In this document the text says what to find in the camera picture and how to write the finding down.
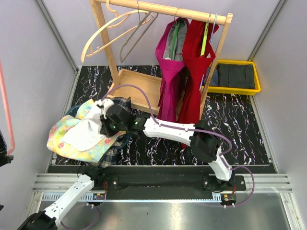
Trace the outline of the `white garment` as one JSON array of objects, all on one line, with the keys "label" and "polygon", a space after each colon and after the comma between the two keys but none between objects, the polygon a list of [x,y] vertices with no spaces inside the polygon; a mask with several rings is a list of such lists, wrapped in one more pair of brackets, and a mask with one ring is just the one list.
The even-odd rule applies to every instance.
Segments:
[{"label": "white garment", "polygon": [[101,126],[100,114],[96,114],[94,109],[91,108],[89,113],[71,128],[61,140],[80,152],[89,150],[106,138],[105,135],[100,134]]}]

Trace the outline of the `navy plaid skirt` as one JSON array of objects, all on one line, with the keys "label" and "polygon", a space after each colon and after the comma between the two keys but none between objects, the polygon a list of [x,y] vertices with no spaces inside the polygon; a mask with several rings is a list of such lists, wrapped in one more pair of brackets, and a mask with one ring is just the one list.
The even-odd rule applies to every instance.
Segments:
[{"label": "navy plaid skirt", "polygon": [[[129,98],[123,98],[123,97],[114,97],[111,98],[111,100],[114,102],[114,104],[118,104],[119,106],[123,107],[126,111],[131,113],[131,99]],[[131,135],[130,134],[123,134],[120,135],[117,140],[114,142],[114,144],[111,146],[111,148],[108,149],[108,151],[103,155],[103,157],[100,159],[99,162],[93,163],[90,162],[89,164],[97,167],[97,168],[106,168],[108,166],[115,165],[117,163],[117,155],[120,152],[122,148],[124,148]]]}]

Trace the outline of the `floral pastel garment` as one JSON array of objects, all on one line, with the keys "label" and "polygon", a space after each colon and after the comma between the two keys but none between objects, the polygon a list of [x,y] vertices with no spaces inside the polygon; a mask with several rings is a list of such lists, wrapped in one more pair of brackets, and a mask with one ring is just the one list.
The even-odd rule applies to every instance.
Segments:
[{"label": "floral pastel garment", "polygon": [[84,161],[99,162],[112,147],[120,131],[111,137],[100,134],[102,101],[92,99],[83,103],[76,116],[67,115],[58,121],[50,130],[47,148],[60,156]]}]

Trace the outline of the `magenta skirt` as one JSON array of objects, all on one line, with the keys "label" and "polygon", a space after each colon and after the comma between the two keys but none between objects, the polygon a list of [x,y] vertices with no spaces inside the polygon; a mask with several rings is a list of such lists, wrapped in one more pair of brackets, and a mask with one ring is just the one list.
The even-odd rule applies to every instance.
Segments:
[{"label": "magenta skirt", "polygon": [[160,86],[160,99],[158,102],[159,106],[158,118],[170,122],[177,121],[177,104],[181,99],[181,94],[185,84],[184,80],[185,63],[183,60],[173,61],[173,60],[163,59],[163,54],[166,46],[167,32],[169,32],[171,25],[176,21],[178,21],[179,19],[181,18],[177,18],[176,20],[170,22],[166,26],[166,29],[155,50],[155,57],[158,61],[162,73],[162,80]]}]

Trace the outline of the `grey garment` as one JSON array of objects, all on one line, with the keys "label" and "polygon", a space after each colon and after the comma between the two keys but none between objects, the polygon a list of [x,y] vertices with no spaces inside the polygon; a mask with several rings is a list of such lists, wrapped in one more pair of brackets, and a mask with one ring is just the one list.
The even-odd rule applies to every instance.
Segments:
[{"label": "grey garment", "polygon": [[[176,45],[176,53],[175,53],[175,58],[174,61],[182,61],[182,50],[183,50],[183,45],[185,42],[186,38],[186,33],[188,30],[188,25],[185,20],[179,19],[178,22],[180,22],[179,25],[179,31],[178,31],[178,36],[177,36],[177,45]],[[172,48],[172,40],[173,40],[173,32],[175,28],[175,23],[171,25],[171,28],[169,32],[167,32],[166,36],[166,46],[163,54],[163,59],[168,59],[171,60],[171,48]]]}]

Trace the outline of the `pink hanger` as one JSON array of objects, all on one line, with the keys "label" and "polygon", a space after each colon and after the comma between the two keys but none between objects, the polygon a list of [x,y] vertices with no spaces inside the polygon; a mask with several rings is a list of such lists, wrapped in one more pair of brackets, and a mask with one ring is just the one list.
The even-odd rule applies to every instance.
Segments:
[{"label": "pink hanger", "polygon": [[7,97],[7,91],[6,91],[2,66],[0,66],[0,90],[1,90],[1,95],[2,95],[7,128],[8,128],[9,138],[10,138],[10,145],[11,145],[11,148],[7,150],[7,155],[11,155],[15,150],[15,139],[14,139],[12,119],[11,119],[10,107],[9,107],[9,102],[8,102],[8,97]]}]

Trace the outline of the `green hanger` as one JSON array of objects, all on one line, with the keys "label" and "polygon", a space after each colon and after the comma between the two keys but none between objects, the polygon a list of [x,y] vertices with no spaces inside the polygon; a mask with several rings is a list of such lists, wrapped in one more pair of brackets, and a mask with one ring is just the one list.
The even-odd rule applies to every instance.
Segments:
[{"label": "green hanger", "polygon": [[174,32],[173,32],[173,40],[172,40],[172,48],[171,48],[171,60],[174,60],[176,53],[176,45],[177,45],[177,36],[179,31],[180,22],[176,21]]}]

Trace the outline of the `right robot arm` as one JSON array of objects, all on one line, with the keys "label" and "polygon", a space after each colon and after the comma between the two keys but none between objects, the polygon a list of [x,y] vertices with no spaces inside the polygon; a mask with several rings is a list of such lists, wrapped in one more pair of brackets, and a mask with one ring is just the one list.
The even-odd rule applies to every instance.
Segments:
[{"label": "right robot arm", "polygon": [[148,115],[132,115],[117,104],[99,106],[102,114],[100,133],[113,137],[120,131],[129,135],[145,135],[149,138],[164,138],[189,146],[193,156],[207,163],[215,173],[217,183],[224,190],[235,184],[235,172],[224,158],[220,147],[223,139],[232,148],[230,140],[225,136],[204,129],[205,123],[180,124],[156,119]]}]

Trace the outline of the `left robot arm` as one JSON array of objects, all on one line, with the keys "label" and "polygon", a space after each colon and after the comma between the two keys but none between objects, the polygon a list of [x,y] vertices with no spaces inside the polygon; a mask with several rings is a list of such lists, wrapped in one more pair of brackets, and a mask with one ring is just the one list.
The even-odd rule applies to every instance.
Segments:
[{"label": "left robot arm", "polygon": [[71,208],[91,189],[103,186],[98,169],[88,166],[75,183],[50,206],[22,215],[34,185],[34,175],[24,163],[18,166],[4,136],[0,137],[0,228],[2,230],[56,230]]}]

